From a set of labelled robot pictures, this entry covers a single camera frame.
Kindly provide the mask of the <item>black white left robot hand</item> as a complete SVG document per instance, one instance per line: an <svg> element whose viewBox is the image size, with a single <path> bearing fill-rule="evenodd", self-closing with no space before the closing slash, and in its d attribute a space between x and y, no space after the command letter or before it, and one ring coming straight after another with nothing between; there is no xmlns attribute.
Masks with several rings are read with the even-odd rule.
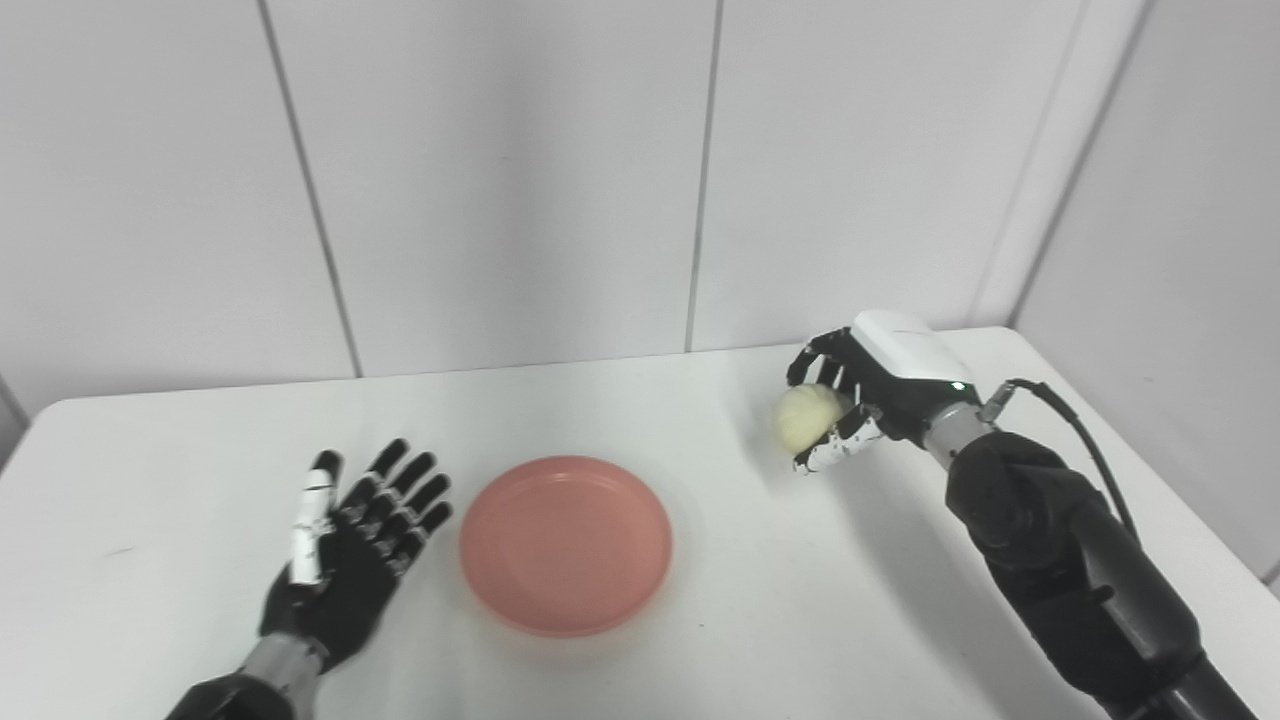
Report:
<svg viewBox="0 0 1280 720"><path fill-rule="evenodd" d="M292 635L323 653L325 673L356 656L374 637L404 574L452 515L451 478L431 452L407 439L381 448L339 500L308 525L317 552L314 582L284 566L265 598L257 633Z"/></svg>

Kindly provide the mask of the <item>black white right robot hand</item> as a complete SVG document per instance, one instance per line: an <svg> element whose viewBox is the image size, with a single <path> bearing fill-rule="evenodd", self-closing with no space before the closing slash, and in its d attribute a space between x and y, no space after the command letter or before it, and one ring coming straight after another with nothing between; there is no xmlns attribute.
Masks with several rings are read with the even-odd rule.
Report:
<svg viewBox="0 0 1280 720"><path fill-rule="evenodd" d="M812 378L849 409L794 455L800 473L831 468L881 438L908 441L948 468L961 448L993 429L979 418L982 401L964 363L924 322L904 313L865 310L851 325L810 338L786 380L800 386Z"/></svg>

